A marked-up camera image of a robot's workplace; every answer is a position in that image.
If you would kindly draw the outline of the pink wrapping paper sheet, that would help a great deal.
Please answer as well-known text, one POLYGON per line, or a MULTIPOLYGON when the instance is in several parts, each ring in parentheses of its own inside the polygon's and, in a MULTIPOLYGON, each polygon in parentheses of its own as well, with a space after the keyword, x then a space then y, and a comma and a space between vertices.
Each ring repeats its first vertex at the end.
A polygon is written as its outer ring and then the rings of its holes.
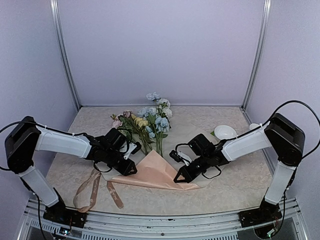
POLYGON ((211 183, 209 179, 204 178, 202 175, 190 183, 175 183, 174 178, 178 173, 177 170, 155 150, 146 155, 136 165, 136 168, 137 173, 129 176, 120 175, 113 169, 108 173, 103 173, 102 177, 106 181, 118 184, 174 191, 196 190, 204 188, 211 183))

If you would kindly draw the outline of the yellow rose bunch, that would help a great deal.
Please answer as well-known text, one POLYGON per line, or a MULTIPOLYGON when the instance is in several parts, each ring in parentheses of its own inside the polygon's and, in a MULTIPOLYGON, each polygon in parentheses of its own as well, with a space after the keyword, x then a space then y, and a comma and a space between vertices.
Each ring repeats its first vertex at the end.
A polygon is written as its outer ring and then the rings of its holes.
POLYGON ((133 122, 133 129, 135 133, 138 135, 139 139, 141 140, 142 145, 142 152, 145 155, 148 155, 149 152, 152 151, 152 141, 149 138, 149 133, 147 132, 146 127, 149 126, 149 123, 146 119, 143 119, 142 117, 138 117, 134 115, 133 113, 130 116, 132 122, 133 122))

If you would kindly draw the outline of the pink rose stem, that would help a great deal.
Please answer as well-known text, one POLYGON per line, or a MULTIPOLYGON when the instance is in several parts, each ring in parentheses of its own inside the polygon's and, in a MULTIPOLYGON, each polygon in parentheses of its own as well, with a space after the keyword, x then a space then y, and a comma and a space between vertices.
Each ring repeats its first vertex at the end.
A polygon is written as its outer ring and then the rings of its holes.
POLYGON ((112 128, 118 129, 123 132, 127 132, 128 134, 133 133, 132 128, 132 111, 126 110, 122 114, 112 114, 110 117, 112 118, 112 128))

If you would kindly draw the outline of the white rose stem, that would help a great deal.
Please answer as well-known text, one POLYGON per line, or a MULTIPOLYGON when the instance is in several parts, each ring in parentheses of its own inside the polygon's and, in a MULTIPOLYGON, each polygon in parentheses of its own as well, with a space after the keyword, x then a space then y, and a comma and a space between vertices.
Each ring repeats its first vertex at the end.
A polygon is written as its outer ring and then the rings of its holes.
POLYGON ((169 107, 164 107, 161 110, 161 116, 164 118, 171 118, 173 116, 172 110, 169 107))

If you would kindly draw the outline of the white pink flower stem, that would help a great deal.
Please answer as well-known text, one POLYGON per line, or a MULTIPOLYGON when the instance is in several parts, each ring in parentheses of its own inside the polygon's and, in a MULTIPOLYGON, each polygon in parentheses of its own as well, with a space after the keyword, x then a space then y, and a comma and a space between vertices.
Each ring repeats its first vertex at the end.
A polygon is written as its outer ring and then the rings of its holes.
POLYGON ((161 105, 163 108, 170 108, 171 103, 169 102, 168 99, 165 98, 160 98, 158 100, 156 100, 155 102, 157 105, 161 105))

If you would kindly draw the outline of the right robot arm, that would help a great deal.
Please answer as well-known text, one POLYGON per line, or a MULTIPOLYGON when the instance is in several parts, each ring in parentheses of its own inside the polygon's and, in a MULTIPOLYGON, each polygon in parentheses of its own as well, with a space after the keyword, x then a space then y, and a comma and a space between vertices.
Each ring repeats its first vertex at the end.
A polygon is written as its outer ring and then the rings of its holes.
POLYGON ((191 183, 210 168, 219 169, 254 152, 272 148, 278 157, 271 183, 256 210, 256 218, 266 222, 290 185, 293 175, 303 159, 306 136, 302 129, 280 113, 275 113, 265 124, 260 124, 241 136, 220 140, 213 144, 200 133, 186 145, 196 155, 189 160, 183 152, 174 149, 170 157, 184 165, 178 170, 175 183, 191 183))

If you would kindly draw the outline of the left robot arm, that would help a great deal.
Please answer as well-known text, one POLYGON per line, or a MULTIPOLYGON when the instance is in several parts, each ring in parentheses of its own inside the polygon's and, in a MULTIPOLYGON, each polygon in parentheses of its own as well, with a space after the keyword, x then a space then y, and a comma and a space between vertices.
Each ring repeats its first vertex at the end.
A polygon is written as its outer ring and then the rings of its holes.
POLYGON ((18 175, 24 185, 38 197, 46 210, 63 223, 70 218, 70 211, 57 190, 52 187, 33 161, 36 152, 48 152, 74 156, 93 163, 104 163, 109 171, 115 170, 122 176, 138 172, 130 155, 138 145, 119 130, 112 128, 105 135, 92 136, 86 132, 71 133, 50 128, 26 116, 1 129, 13 128, 4 140, 7 171, 18 175))

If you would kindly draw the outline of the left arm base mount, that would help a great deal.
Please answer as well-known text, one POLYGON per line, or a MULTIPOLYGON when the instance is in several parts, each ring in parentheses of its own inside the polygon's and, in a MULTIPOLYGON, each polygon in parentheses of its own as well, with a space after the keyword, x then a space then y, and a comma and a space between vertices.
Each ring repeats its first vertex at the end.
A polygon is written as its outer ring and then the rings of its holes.
POLYGON ((53 206, 45 207, 43 218, 69 227, 83 228, 87 220, 87 213, 67 208, 64 201, 59 198, 53 206))

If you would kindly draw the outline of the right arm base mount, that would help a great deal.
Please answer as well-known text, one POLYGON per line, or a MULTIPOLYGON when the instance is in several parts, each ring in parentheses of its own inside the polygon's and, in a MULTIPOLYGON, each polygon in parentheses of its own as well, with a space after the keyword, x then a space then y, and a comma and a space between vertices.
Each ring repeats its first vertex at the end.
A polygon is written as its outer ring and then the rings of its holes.
POLYGON ((258 208, 243 210, 238 213, 242 228, 264 224, 281 219, 282 213, 279 204, 271 204, 263 199, 258 208))

